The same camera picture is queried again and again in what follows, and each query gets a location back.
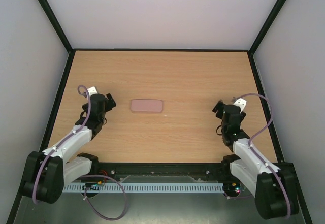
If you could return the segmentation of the pink grey glasses case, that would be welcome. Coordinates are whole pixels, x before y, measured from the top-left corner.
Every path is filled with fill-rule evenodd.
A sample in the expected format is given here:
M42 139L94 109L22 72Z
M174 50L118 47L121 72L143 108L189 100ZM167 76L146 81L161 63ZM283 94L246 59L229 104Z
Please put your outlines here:
M134 99L131 101L131 111L134 113L161 113L163 108L162 100Z

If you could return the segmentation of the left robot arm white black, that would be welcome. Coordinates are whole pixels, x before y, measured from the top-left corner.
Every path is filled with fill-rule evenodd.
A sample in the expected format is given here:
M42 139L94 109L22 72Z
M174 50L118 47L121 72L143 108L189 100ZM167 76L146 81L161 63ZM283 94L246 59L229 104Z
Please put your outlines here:
M106 123L105 115L116 107L111 94L93 93L82 105L82 113L72 130L60 141L42 152L31 152L25 163L19 193L49 204L55 203L63 188L98 165L98 157L81 153L71 157L93 140Z

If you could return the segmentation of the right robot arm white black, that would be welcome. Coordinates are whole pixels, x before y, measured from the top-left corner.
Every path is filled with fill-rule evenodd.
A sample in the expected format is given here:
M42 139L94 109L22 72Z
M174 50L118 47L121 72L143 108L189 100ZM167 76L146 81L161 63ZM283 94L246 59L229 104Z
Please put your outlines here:
M221 119L222 141L232 152L223 158L222 175L236 177L250 191L263 219L289 218L299 213L297 181L289 170L270 162L241 129L246 104L242 98L232 104L218 101L212 110Z

